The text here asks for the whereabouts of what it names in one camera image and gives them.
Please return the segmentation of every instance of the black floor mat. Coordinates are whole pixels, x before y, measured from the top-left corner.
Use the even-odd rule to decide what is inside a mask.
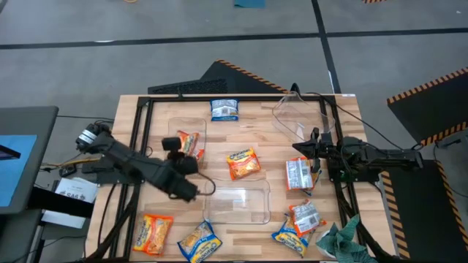
[[[460,69],[387,99],[389,108],[423,145],[467,127],[468,68]]]
[[[213,62],[201,80],[217,77],[235,80],[235,92],[238,94],[288,93],[287,89],[222,59]]]
[[[404,259],[468,262],[468,236],[440,163],[382,173],[397,251]]]

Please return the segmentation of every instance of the black cable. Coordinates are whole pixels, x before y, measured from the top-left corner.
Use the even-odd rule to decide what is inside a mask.
[[[206,180],[209,180],[211,182],[211,184],[213,185],[213,191],[211,193],[200,193],[200,192],[198,192],[197,195],[202,195],[202,196],[213,195],[214,192],[216,191],[216,184],[214,183],[213,179],[211,179],[208,176],[202,174],[201,172],[199,172],[198,174],[201,175],[202,177],[204,177]]]
[[[114,121],[97,120],[97,121],[94,122],[94,124],[100,124],[100,123],[111,123],[111,124],[114,124]]]
[[[403,148],[401,148],[400,146],[398,146],[397,144],[393,143],[392,141],[390,141],[387,137],[385,137],[380,131],[377,131],[377,129],[375,129],[371,124],[365,122],[364,120],[362,120],[361,118],[357,117],[356,115],[350,113],[349,111],[343,109],[341,106],[339,106],[337,103],[335,102],[331,102],[327,99],[327,97],[323,96],[322,94],[319,94],[317,92],[308,92],[308,94],[316,94],[320,97],[322,97],[326,102],[328,102],[330,105],[334,105],[336,107],[338,107],[340,110],[346,112],[347,114],[351,115],[353,118],[355,118],[356,120],[366,124],[369,128],[373,129],[374,132],[378,133],[378,135],[380,135],[383,139],[385,139],[387,142],[389,142],[391,145],[397,147],[398,149],[400,150],[403,150]]]
[[[148,148],[151,150],[151,153],[148,154],[146,157],[149,157],[149,156],[153,155],[153,148],[151,148],[150,146],[146,146],[146,149],[148,149]]]
[[[101,234],[102,234],[102,226],[104,225],[104,217],[107,212],[107,207],[109,206],[110,198],[112,197],[112,193],[114,192],[115,188],[116,188],[116,185],[113,184],[112,188],[110,189],[109,195],[107,196],[107,200],[105,201],[104,212],[102,213],[101,224],[99,225],[99,233],[97,235],[97,246],[101,245]]]
[[[60,237],[59,239],[57,239],[57,240],[55,240],[55,241],[53,241],[53,242],[51,242],[51,243],[49,243],[49,244],[47,244],[47,245],[44,245],[42,248],[48,247],[49,245],[52,245],[52,244],[54,244],[55,242],[60,241],[60,240],[62,240],[62,239],[64,239],[64,238],[83,238],[83,237],[86,237],[86,236],[79,236],[79,237],[69,237],[69,236],[66,236],[66,237]],[[28,256],[29,254],[34,253],[34,252],[36,252],[36,251],[38,251],[38,250],[39,250],[39,249],[34,249],[33,251],[30,251],[30,252],[28,252],[28,253],[26,253],[26,254],[20,256],[19,258],[13,260],[12,263],[15,263],[16,261],[22,259],[23,257]]]
[[[372,182],[369,182],[369,183],[370,183],[373,187],[375,187],[375,188],[378,190],[378,192],[380,193],[380,195],[382,196],[382,190],[380,190],[379,186],[376,185],[375,183],[372,183]]]
[[[83,118],[83,119],[114,121],[114,119],[112,118],[105,118],[105,117],[88,117],[88,116],[73,116],[73,115],[57,115],[57,117],[58,118]]]
[[[437,142],[436,142],[436,143],[434,144],[434,148],[432,149],[432,154],[434,155],[434,161],[438,161],[438,160],[437,160],[437,156],[436,156],[436,148],[438,148],[438,147],[439,147],[439,146],[438,146],[438,144],[437,144]],[[457,191],[455,191],[455,189],[453,189],[452,186],[450,186],[450,184],[448,184],[448,187],[449,187],[450,189],[452,189],[452,191],[453,191],[455,194],[458,194],[460,197],[468,198],[467,195],[460,194],[460,193],[458,193]]]

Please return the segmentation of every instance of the green cloth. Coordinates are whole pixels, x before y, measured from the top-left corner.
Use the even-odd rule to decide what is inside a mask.
[[[366,247],[352,241],[358,223],[359,215],[353,216],[342,230],[333,223],[329,233],[317,241],[317,246],[334,255],[339,263],[377,263]]]

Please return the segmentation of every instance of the blue snack bag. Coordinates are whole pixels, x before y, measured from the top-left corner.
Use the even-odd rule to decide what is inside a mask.
[[[177,245],[190,263],[199,263],[218,249],[222,241],[214,235],[211,224],[204,221],[190,235],[177,242]]]
[[[211,121],[238,121],[239,100],[238,99],[212,99]]]
[[[301,258],[307,252],[307,247],[309,247],[309,242],[312,235],[315,233],[315,230],[304,235],[303,237],[298,237],[296,230],[294,229],[293,219],[286,214],[286,221],[281,226],[281,229],[278,232],[271,234],[271,237],[280,242],[281,244],[286,245],[288,248],[292,248],[301,255]]]

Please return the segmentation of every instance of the white paper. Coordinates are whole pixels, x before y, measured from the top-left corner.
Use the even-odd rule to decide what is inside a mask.
[[[82,178],[62,178],[57,186],[56,194],[63,194],[67,197],[92,203],[96,199],[97,185]],[[82,228],[85,222],[85,218],[53,211],[45,211],[42,216],[42,220],[44,222],[70,226],[78,229]]]

